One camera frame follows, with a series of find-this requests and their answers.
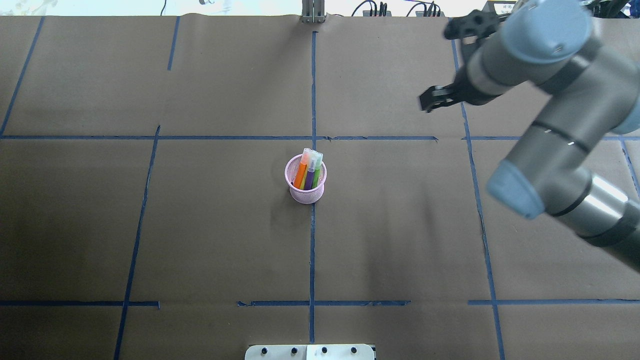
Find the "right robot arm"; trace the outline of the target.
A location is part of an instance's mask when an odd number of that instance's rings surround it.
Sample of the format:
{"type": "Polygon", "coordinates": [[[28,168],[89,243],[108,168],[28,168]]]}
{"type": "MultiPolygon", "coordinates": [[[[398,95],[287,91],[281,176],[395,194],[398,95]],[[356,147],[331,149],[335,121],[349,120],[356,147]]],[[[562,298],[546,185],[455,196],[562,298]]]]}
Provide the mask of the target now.
{"type": "Polygon", "coordinates": [[[524,219],[541,214],[639,270],[639,203],[583,166],[608,133],[639,129],[639,64],[601,42],[576,0],[526,0],[500,16],[473,10],[443,31],[463,41],[451,84],[419,95],[430,113],[459,103],[486,105],[530,82],[548,102],[486,183],[524,219]]]}

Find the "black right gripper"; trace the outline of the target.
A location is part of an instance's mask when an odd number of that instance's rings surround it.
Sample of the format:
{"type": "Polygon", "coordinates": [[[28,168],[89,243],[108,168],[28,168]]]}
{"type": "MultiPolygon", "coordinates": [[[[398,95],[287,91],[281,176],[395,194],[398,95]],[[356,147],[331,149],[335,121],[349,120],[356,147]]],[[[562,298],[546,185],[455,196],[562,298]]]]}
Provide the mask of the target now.
{"type": "Polygon", "coordinates": [[[465,67],[455,73],[454,82],[449,85],[434,85],[418,96],[418,104],[421,111],[430,113],[436,109],[446,108],[458,103],[468,103],[473,106],[486,105],[500,95],[491,95],[489,92],[478,89],[474,85],[465,67]]]}

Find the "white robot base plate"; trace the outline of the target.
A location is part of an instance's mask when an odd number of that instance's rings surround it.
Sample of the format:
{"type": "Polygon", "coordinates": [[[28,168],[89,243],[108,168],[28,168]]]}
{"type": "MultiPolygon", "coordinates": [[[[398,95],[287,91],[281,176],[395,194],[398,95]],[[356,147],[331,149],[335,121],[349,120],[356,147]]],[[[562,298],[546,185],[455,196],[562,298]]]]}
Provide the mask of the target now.
{"type": "Polygon", "coordinates": [[[263,344],[251,345],[245,360],[376,360],[375,347],[364,343],[346,344],[263,344]]]}

